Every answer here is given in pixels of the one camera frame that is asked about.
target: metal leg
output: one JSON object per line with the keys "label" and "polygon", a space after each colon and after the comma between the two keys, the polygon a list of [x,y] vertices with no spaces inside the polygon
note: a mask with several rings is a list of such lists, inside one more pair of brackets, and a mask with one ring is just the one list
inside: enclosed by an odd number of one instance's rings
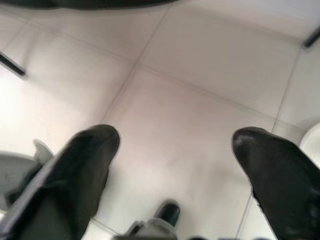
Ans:
{"label": "metal leg", "polygon": [[310,48],[320,38],[320,27],[318,27],[311,36],[303,43],[305,48]]}
{"label": "metal leg", "polygon": [[7,58],[1,52],[0,52],[0,63],[5,65],[10,70],[12,70],[13,72],[17,73],[20,76],[24,76],[26,74],[26,72],[21,67],[19,67],[16,63],[14,63],[12,60]]}

